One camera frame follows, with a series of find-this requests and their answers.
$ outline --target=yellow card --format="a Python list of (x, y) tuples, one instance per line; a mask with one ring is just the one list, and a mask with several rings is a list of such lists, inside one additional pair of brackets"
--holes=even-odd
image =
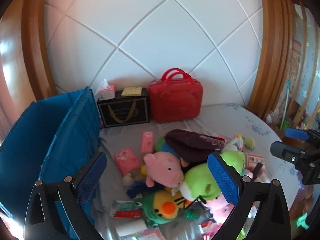
[(137, 97), (141, 96), (142, 87), (127, 87), (122, 91), (123, 97)]

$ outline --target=red suitcase handle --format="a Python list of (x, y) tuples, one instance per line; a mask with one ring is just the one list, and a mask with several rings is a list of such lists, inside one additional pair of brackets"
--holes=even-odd
[(179, 72), (175, 72), (175, 73), (171, 74), (171, 75), (164, 81), (163, 85), (164, 85), (164, 86), (169, 85), (169, 83), (170, 83), (170, 81), (172, 80), (172, 78), (173, 78), (175, 75), (179, 75), (179, 74), (181, 74), (181, 75), (183, 76), (183, 78), (182, 78), (183, 80), (188, 80), (188, 84), (189, 84), (189, 85), (192, 85), (192, 84), (193, 84), (193, 79), (192, 79), (192, 77), (191, 77), (189, 74), (185, 73), (184, 71), (179, 71)]
[(182, 69), (180, 68), (171, 68), (171, 69), (168, 69), (166, 72), (164, 72), (164, 74), (162, 75), (162, 78), (160, 79), (161, 81), (165, 81), (165, 79), (167, 78), (167, 75), (171, 72), (171, 71), (174, 71), (174, 70), (177, 70), (179, 72), (184, 72)]

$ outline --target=green frog plush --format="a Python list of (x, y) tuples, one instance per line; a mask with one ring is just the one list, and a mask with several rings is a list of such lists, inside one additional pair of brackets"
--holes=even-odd
[[(227, 151), (220, 154), (222, 159), (241, 174), (245, 165), (245, 155), (239, 151)], [(220, 189), (211, 172), (208, 164), (202, 163), (190, 169), (184, 176), (183, 184), (180, 187), (182, 196), (194, 201), (201, 196), (205, 200), (212, 200), (220, 194)]]

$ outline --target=red suitcase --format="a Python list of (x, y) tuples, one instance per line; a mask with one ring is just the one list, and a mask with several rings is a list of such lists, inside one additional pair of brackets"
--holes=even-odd
[[(177, 70), (167, 78), (167, 74)], [(172, 79), (182, 74), (183, 78)], [(203, 88), (199, 81), (179, 68), (167, 70), (160, 81), (148, 87), (151, 114), (156, 122), (195, 118), (200, 113)]]

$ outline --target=blue gripper pad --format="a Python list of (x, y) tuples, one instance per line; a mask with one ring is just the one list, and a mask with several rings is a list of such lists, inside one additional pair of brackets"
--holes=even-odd
[(212, 153), (208, 156), (208, 168), (227, 202), (236, 206), (239, 201), (238, 186)]
[(309, 135), (305, 130), (295, 129), (295, 128), (287, 128), (284, 130), (284, 135), (300, 141), (306, 141), (309, 139)]
[(76, 200), (79, 205), (86, 203), (90, 199), (90, 196), (97, 186), (99, 179), (101, 178), (101, 175), (106, 167), (107, 156), (104, 153), (101, 153), (77, 186)]

